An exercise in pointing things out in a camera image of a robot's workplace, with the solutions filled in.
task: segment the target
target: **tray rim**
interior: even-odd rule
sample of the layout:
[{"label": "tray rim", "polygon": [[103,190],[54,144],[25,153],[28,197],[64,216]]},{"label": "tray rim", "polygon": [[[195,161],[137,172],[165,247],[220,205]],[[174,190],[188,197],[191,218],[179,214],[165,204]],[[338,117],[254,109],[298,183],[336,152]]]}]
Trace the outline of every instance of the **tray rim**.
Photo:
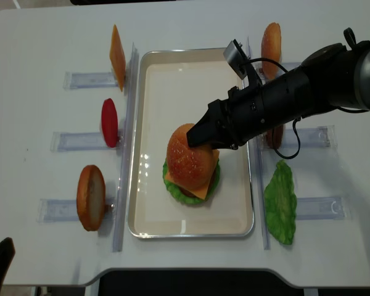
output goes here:
[{"label": "tray rim", "polygon": [[[249,185],[250,185],[250,201],[251,201],[251,206],[252,206],[252,222],[251,226],[249,229],[244,231],[243,233],[239,234],[147,234],[147,235],[140,235],[138,233],[135,233],[129,224],[129,211],[130,211],[130,194],[131,194],[131,184],[132,184],[132,179],[133,179],[133,165],[134,165],[134,149],[135,149],[135,140],[136,140],[136,131],[137,131],[137,125],[138,125],[138,112],[140,111],[140,85],[141,85],[141,76],[142,76],[142,71],[141,67],[143,65],[143,61],[145,61],[148,56],[151,54],[164,54],[164,53],[173,53],[173,52],[192,52],[192,51],[210,51],[210,50],[217,50],[221,49],[222,51],[224,50],[224,47],[211,47],[211,48],[200,48],[200,49],[172,49],[172,50],[167,50],[167,51],[149,51],[143,55],[143,57],[140,60],[139,64],[139,82],[138,82],[138,95],[136,98],[136,104],[135,104],[135,109],[134,109],[134,128],[133,128],[133,134],[132,134],[132,143],[131,143],[131,166],[129,168],[129,184],[128,184],[128,192],[126,196],[126,223],[129,229],[129,232],[134,236],[137,237],[138,239],[175,239],[175,238],[225,238],[225,237],[245,237],[248,234],[250,234],[255,226],[255,209],[254,209],[254,202],[253,202],[253,193],[252,193],[252,177],[251,177],[251,163],[250,163],[250,147],[249,147],[249,141],[245,144],[246,149],[247,149],[247,162],[248,162],[248,173],[249,173]],[[241,81],[242,87],[244,88],[244,80]]]}]

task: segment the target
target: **white tray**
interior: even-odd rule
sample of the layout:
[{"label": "white tray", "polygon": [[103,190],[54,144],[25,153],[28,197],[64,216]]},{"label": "white tray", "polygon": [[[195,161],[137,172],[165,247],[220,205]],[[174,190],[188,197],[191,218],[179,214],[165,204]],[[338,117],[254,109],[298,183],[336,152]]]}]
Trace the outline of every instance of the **white tray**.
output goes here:
[{"label": "white tray", "polygon": [[209,102],[242,85],[223,50],[150,52],[141,60],[128,202],[128,226],[138,238],[244,236],[253,227],[247,145],[220,150],[220,183],[206,203],[183,205],[163,183],[174,130],[196,123]]}]

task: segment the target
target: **lettuce leaf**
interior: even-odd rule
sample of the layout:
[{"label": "lettuce leaf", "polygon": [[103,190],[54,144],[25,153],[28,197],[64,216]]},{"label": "lettuce leaf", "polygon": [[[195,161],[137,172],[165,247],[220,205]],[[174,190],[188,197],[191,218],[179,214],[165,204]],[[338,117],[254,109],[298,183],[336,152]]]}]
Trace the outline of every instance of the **lettuce leaf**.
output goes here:
[{"label": "lettuce leaf", "polygon": [[280,160],[265,189],[265,209],[269,232],[285,245],[291,245],[294,240],[296,206],[292,170],[284,160]]}]

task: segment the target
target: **tomato slice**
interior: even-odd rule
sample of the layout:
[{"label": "tomato slice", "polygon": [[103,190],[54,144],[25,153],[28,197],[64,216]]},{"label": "tomato slice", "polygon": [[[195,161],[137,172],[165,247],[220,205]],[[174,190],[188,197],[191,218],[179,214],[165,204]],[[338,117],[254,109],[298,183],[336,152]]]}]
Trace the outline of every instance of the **tomato slice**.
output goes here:
[{"label": "tomato slice", "polygon": [[107,99],[101,110],[101,128],[107,146],[114,148],[119,140],[118,137],[118,115],[113,100]]}]

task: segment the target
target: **orange bun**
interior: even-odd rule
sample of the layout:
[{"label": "orange bun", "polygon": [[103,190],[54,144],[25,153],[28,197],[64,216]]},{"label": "orange bun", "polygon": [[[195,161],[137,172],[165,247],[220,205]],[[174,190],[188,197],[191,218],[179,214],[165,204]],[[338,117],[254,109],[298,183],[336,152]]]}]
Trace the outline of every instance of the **orange bun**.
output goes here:
[{"label": "orange bun", "polygon": [[76,211],[87,231],[99,229],[105,212],[105,183],[95,165],[83,168],[76,192]]},{"label": "orange bun", "polygon": [[[271,23],[267,26],[263,39],[261,40],[261,57],[279,62],[281,56],[281,28],[277,23]],[[263,73],[267,79],[274,79],[278,68],[275,64],[269,62],[261,63]]]},{"label": "orange bun", "polygon": [[176,184],[185,189],[197,189],[204,185],[215,169],[210,145],[189,148],[186,133],[193,123],[181,125],[173,133],[167,145],[168,171]]}]

